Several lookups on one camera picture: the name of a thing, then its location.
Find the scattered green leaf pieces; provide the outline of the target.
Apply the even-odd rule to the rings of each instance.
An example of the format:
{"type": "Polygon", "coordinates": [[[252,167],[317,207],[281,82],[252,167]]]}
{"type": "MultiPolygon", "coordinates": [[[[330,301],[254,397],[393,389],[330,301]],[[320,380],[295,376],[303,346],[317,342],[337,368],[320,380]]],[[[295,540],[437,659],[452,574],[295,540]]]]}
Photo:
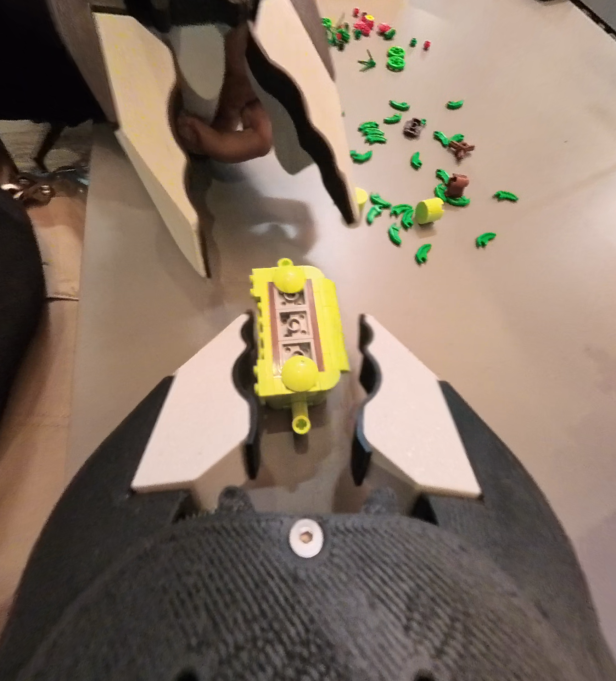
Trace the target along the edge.
{"type": "MultiPolygon", "coordinates": [[[[404,112],[409,111],[409,104],[405,101],[397,101],[397,100],[389,100],[389,106],[396,112],[393,115],[389,115],[385,118],[382,119],[381,122],[379,121],[362,121],[358,127],[357,130],[358,132],[362,135],[364,142],[370,146],[374,144],[385,144],[388,139],[386,137],[386,134],[383,132],[383,129],[381,128],[381,125],[393,125],[393,124],[398,124],[403,120],[402,114],[404,112]]],[[[450,140],[466,140],[466,137],[463,133],[455,133],[453,135],[446,135],[444,132],[436,130],[432,133],[432,137],[438,141],[441,146],[446,149],[448,149],[448,144],[450,140]]],[[[371,160],[373,156],[373,151],[368,150],[366,152],[358,152],[357,150],[350,150],[349,155],[352,159],[352,161],[355,164],[363,164],[371,160]]],[[[422,167],[422,160],[420,153],[417,151],[415,152],[409,160],[409,165],[410,168],[413,170],[419,170],[422,167]]],[[[453,206],[456,208],[465,208],[470,205],[471,200],[470,197],[466,196],[465,192],[465,197],[460,198],[458,200],[453,200],[453,199],[448,199],[446,197],[446,185],[448,182],[448,179],[452,174],[449,174],[447,171],[445,171],[442,168],[437,168],[435,171],[435,178],[438,181],[436,186],[434,187],[433,190],[433,197],[438,197],[444,200],[445,206],[453,206]]],[[[519,200],[519,197],[512,193],[508,192],[505,190],[498,190],[496,191],[492,197],[497,200],[497,201],[508,201],[508,202],[513,202],[516,203],[519,200]]],[[[416,205],[412,205],[409,203],[398,203],[398,204],[393,204],[391,201],[386,200],[383,198],[379,193],[373,192],[369,193],[369,200],[366,205],[366,212],[365,212],[365,224],[368,226],[373,225],[375,220],[377,220],[379,217],[382,217],[384,213],[388,213],[388,216],[390,218],[395,218],[396,221],[391,223],[388,226],[387,229],[387,235],[389,242],[395,245],[396,247],[399,247],[402,244],[402,238],[400,234],[400,230],[404,229],[405,231],[411,229],[414,226],[420,226],[420,227],[425,227],[429,226],[430,224],[426,225],[419,225],[416,223],[415,218],[414,218],[414,213],[415,213],[415,207],[416,205]]],[[[482,234],[479,234],[478,236],[475,237],[474,239],[474,244],[477,249],[485,249],[494,239],[497,237],[497,234],[494,232],[484,232],[482,234]]],[[[430,243],[423,243],[421,246],[417,248],[415,251],[414,255],[414,260],[417,265],[423,265],[428,261],[429,258],[429,253],[432,249],[432,244],[430,243]]]]}

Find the cluster of red flower pieces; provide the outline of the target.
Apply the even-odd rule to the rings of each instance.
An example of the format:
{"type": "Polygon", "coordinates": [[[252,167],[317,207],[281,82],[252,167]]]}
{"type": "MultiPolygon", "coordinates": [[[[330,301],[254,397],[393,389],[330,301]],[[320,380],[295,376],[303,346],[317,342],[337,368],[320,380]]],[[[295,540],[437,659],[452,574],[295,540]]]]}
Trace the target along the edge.
{"type": "Polygon", "coordinates": [[[429,51],[440,40],[442,21],[423,1],[347,1],[319,9],[331,48],[373,52],[429,51]]]}

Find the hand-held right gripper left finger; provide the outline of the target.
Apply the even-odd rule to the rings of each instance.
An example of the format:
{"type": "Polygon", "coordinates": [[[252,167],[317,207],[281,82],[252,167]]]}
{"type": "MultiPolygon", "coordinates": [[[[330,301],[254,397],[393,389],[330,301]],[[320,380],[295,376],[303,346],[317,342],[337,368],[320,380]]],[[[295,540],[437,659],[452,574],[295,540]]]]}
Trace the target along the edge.
{"type": "Polygon", "coordinates": [[[137,494],[186,491],[197,506],[216,506],[223,489],[250,479],[245,444],[252,405],[234,369],[252,350],[253,317],[245,312],[182,364],[136,468],[137,494]]]}

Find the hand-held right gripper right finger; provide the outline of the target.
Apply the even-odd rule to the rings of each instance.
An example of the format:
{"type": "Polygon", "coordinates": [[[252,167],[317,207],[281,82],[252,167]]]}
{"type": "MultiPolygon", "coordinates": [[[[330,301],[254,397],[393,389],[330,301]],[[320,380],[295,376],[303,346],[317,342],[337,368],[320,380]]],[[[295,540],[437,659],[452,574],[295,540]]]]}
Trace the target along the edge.
{"type": "Polygon", "coordinates": [[[391,486],[410,504],[421,494],[482,498],[438,376],[370,314],[358,319],[358,350],[365,395],[352,440],[354,485],[391,486]]]}

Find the lime brick pot figure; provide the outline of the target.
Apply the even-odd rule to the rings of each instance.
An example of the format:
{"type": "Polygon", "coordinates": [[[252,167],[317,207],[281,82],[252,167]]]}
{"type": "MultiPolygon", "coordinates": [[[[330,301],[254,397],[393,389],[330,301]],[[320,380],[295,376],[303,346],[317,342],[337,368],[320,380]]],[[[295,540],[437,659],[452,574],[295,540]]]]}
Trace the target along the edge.
{"type": "Polygon", "coordinates": [[[324,402],[349,372],[336,287],[321,270],[289,258],[253,268],[256,302],[254,391],[261,404],[287,409],[295,435],[312,427],[309,408],[324,402]]]}

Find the person's left hand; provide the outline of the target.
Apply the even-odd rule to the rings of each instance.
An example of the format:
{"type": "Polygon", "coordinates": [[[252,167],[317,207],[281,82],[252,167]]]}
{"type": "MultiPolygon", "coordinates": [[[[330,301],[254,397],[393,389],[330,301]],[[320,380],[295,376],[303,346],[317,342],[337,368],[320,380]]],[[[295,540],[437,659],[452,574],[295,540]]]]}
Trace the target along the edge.
{"type": "Polygon", "coordinates": [[[244,42],[226,43],[224,80],[213,122],[180,113],[176,131],[186,151],[222,163],[242,163],[269,153],[270,117],[248,78],[244,42]]]}

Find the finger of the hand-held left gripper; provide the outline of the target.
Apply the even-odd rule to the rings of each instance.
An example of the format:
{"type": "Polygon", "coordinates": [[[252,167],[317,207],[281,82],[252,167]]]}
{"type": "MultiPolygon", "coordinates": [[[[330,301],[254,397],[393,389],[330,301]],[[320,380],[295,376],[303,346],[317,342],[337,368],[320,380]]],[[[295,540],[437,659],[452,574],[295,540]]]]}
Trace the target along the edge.
{"type": "Polygon", "coordinates": [[[117,117],[116,138],[185,259],[209,278],[200,221],[186,188],[188,159],[175,139],[171,51],[131,16],[93,12],[117,117]]]}
{"type": "Polygon", "coordinates": [[[347,225],[360,216],[343,109],[314,1],[257,1],[247,68],[270,118],[273,149],[290,175],[316,166],[347,225]]]}

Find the clear plastic bag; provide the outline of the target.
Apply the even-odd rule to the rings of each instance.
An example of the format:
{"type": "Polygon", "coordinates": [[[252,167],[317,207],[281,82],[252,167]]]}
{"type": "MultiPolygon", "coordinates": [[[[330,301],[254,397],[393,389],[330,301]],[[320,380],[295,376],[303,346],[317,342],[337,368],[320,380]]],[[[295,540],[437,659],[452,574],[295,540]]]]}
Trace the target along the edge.
{"type": "Polygon", "coordinates": [[[87,165],[21,172],[0,183],[0,188],[26,207],[47,206],[54,198],[85,199],[90,185],[89,172],[87,165]]]}

